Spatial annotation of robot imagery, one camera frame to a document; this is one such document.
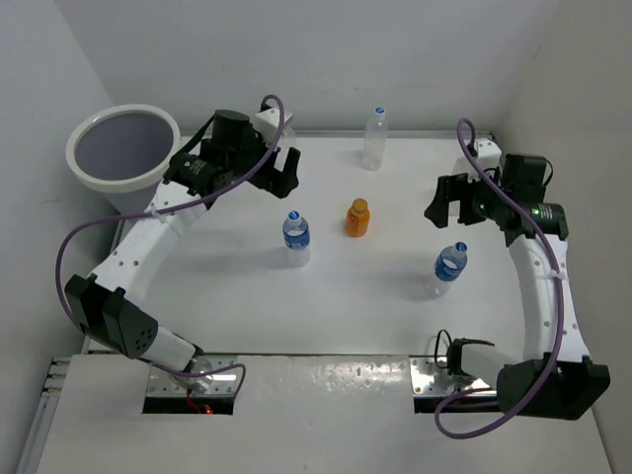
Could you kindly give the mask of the blue-label water bottle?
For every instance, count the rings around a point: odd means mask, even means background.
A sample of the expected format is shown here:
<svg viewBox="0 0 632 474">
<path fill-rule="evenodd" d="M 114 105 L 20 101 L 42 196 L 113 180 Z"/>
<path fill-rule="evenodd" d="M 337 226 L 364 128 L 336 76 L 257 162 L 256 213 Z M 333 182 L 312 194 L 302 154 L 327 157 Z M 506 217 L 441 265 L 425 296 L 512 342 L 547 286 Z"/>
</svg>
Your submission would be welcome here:
<svg viewBox="0 0 632 474">
<path fill-rule="evenodd" d="M 452 284 L 461 276 L 468 263 L 468 247 L 464 242 L 456 242 L 440 251 L 434 261 L 434 268 L 426 283 L 431 297 L 446 294 Z"/>
<path fill-rule="evenodd" d="M 310 260 L 310 229 L 298 210 L 292 210 L 282 225 L 282 236 L 288 261 L 293 267 L 303 267 Z"/>
</svg>

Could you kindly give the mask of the orange juice bottle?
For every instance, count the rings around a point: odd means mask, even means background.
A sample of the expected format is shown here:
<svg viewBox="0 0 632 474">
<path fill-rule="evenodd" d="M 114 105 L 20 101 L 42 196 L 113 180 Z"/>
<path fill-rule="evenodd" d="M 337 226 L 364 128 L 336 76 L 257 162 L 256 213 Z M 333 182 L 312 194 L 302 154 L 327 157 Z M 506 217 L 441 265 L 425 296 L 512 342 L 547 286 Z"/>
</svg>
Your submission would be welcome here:
<svg viewBox="0 0 632 474">
<path fill-rule="evenodd" d="M 368 230 L 370 211 L 364 198 L 356 198 L 347 212 L 346 230 L 351 237 L 362 237 Z"/>
</svg>

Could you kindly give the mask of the clear bottle blue cap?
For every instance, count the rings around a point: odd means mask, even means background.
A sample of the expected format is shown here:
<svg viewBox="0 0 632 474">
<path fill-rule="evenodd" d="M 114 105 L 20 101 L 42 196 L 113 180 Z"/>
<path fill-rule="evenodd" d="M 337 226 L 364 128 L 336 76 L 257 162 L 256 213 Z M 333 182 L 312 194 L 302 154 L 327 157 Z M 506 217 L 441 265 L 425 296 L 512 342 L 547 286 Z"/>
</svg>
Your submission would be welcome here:
<svg viewBox="0 0 632 474">
<path fill-rule="evenodd" d="M 383 162 L 388 136 L 386 109 L 376 107 L 368 118 L 364 131 L 361 164 L 369 171 L 378 170 Z"/>
</svg>

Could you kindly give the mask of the clear bottle without label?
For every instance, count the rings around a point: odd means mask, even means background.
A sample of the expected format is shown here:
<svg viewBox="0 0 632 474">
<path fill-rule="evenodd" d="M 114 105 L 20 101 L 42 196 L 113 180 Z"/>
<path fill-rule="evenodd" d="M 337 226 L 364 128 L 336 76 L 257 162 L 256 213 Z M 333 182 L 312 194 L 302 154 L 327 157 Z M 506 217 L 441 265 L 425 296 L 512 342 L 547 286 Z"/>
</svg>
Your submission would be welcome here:
<svg viewBox="0 0 632 474">
<path fill-rule="evenodd" d="M 277 145 L 282 155 L 286 154 L 290 148 L 297 147 L 296 134 L 291 125 L 283 128 Z"/>
</svg>

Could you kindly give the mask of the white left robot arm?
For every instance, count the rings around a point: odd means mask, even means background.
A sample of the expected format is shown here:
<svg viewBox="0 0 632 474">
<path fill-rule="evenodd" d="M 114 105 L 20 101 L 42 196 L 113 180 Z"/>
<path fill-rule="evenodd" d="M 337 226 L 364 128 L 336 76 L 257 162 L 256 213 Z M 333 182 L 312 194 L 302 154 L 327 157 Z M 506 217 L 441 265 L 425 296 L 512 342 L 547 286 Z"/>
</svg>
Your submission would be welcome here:
<svg viewBox="0 0 632 474">
<path fill-rule="evenodd" d="M 248 182 L 285 198 L 298 185 L 300 152 L 290 148 L 275 167 L 292 114 L 262 105 L 253 117 L 218 110 L 170 159 L 147 208 L 88 276 L 60 284 L 62 305 L 88 338 L 130 359 L 192 376 L 200 347 L 162 327 L 140 305 L 175 244 L 218 197 Z"/>
</svg>

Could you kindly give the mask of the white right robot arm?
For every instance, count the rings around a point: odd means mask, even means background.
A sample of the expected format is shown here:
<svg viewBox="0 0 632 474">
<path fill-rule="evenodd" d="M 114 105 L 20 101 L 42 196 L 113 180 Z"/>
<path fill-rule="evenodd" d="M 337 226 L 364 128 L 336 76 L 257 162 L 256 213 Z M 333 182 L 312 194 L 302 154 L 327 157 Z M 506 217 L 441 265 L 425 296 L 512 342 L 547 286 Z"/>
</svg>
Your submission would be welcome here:
<svg viewBox="0 0 632 474">
<path fill-rule="evenodd" d="M 486 180 L 465 173 L 439 177 L 424 215 L 444 228 L 449 205 L 456 201 L 459 223 L 496 223 L 505 235 L 521 294 L 522 359 L 511 361 L 488 341 L 456 339 L 447 349 L 448 374 L 484 380 L 496 391 L 503 413 L 536 386 L 522 415 L 574 421 L 608 388 L 610 375 L 606 365 L 593 362 L 577 324 L 566 273 L 565 211 L 544 199 L 551 174 L 544 157 L 508 154 Z"/>
</svg>

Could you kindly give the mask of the grey white-rimmed bin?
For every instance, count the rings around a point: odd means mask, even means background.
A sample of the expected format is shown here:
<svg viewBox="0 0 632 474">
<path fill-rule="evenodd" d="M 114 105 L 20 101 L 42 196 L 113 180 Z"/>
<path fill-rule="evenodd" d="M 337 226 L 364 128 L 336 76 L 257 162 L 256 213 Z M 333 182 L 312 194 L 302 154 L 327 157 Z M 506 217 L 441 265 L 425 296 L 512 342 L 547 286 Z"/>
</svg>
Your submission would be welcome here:
<svg viewBox="0 0 632 474">
<path fill-rule="evenodd" d="M 115 106 L 73 130 L 66 163 L 80 183 L 119 213 L 137 213 L 149 205 L 180 140 L 180 128 L 167 112 L 143 104 Z"/>
</svg>

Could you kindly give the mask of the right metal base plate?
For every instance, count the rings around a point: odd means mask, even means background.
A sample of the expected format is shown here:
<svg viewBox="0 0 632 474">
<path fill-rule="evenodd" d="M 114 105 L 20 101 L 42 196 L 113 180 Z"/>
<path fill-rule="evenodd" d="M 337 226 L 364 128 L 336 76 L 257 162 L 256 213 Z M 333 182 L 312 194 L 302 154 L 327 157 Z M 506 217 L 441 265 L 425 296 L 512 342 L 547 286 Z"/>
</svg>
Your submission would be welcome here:
<svg viewBox="0 0 632 474">
<path fill-rule="evenodd" d="M 475 389 L 480 389 L 475 396 L 496 395 L 496 391 L 489 390 L 489 385 L 480 378 L 448 375 L 446 369 L 435 363 L 432 355 L 411 356 L 409 363 L 412 393 L 416 398 L 442 398 L 453 392 Z"/>
</svg>

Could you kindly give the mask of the metal base plate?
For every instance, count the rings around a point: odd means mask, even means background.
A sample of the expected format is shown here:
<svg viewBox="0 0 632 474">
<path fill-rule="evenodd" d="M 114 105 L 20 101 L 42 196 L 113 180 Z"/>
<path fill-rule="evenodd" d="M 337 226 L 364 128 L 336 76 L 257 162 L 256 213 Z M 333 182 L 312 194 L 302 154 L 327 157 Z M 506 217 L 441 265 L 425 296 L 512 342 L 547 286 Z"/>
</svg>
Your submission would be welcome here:
<svg viewBox="0 0 632 474">
<path fill-rule="evenodd" d="M 480 378 L 448 375 L 446 369 L 435 363 L 432 355 L 411 356 L 409 363 L 412 393 L 416 398 L 442 398 L 453 392 L 475 389 L 480 389 L 475 396 L 496 395 L 496 391 L 489 390 L 489 385 Z"/>
<path fill-rule="evenodd" d="M 236 356 L 202 355 L 193 365 L 192 373 L 215 374 L 202 377 L 178 377 L 152 367 L 146 386 L 149 398 L 184 399 L 191 392 L 196 398 L 232 397 L 240 380 L 240 369 L 235 367 Z"/>
</svg>

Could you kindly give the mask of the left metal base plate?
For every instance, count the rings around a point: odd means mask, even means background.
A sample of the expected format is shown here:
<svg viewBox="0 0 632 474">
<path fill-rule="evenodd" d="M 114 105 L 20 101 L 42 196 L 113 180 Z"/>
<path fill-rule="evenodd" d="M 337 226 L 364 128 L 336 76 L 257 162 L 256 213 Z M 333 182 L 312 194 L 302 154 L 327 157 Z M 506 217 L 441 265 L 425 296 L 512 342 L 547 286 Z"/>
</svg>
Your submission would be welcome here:
<svg viewBox="0 0 632 474">
<path fill-rule="evenodd" d="M 202 377 L 178 377 L 152 367 L 146 386 L 149 398 L 184 399 L 191 392 L 196 398 L 232 397 L 240 380 L 240 369 L 235 367 L 236 356 L 202 355 L 193 365 L 192 373 L 215 374 Z"/>
</svg>

